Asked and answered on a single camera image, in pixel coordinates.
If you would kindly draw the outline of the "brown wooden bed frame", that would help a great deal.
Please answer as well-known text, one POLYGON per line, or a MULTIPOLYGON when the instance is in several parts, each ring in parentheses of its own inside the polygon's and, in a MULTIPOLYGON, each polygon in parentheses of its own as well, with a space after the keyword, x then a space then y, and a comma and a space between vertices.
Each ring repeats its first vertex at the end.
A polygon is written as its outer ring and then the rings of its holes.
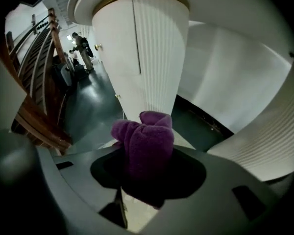
POLYGON ((54 81, 58 65, 65 66, 54 9, 34 23, 14 43, 6 34, 7 69, 26 97, 12 123, 12 132, 27 136, 35 145, 65 154, 72 139, 62 128, 66 93, 54 81))

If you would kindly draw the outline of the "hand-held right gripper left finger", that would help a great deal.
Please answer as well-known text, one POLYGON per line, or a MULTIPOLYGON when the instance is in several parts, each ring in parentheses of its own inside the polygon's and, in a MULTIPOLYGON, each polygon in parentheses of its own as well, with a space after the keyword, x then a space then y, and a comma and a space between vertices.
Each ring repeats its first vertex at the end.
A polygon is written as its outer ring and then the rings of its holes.
POLYGON ((52 157, 44 148, 37 154, 42 173, 53 200, 64 219, 66 229, 126 229, 119 186, 109 188, 104 180, 104 160, 116 155, 113 146, 84 153, 52 157), (91 171, 99 166, 99 180, 91 171))

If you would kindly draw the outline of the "grey bin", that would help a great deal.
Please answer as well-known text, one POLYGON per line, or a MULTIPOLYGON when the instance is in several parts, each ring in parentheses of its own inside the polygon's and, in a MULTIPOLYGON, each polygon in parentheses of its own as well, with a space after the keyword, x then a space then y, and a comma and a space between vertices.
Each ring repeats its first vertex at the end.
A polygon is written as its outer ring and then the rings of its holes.
POLYGON ((51 76, 58 87, 67 88, 72 85, 71 73, 67 64, 53 65, 51 76))

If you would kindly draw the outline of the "white vanity table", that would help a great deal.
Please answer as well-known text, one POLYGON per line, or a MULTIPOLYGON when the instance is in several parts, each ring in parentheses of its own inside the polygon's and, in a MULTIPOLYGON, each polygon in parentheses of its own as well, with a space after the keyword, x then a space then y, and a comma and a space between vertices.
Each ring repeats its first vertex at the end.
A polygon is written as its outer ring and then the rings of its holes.
POLYGON ((270 0, 69 0, 92 26, 125 115, 170 114, 182 70, 199 108, 233 135, 208 153, 261 181, 294 172, 294 35, 270 0))

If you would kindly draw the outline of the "purple cloth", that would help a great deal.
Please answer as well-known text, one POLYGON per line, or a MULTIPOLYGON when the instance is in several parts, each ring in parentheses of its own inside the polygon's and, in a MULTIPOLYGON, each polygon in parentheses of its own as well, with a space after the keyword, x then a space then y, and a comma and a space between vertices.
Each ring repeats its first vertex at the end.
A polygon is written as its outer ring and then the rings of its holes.
POLYGON ((123 145, 123 190, 153 206, 165 201, 165 174, 173 153, 174 134, 169 114, 143 111, 140 122, 117 120, 111 136, 123 145))

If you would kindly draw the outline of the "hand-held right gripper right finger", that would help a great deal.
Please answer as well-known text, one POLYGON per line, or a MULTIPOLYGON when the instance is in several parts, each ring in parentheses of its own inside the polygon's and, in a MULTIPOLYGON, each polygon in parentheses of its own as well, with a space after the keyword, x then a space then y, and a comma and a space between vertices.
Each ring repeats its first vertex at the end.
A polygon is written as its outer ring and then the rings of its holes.
POLYGON ((176 147, 171 193, 143 235, 245 235, 271 212, 278 196, 237 163, 176 147))

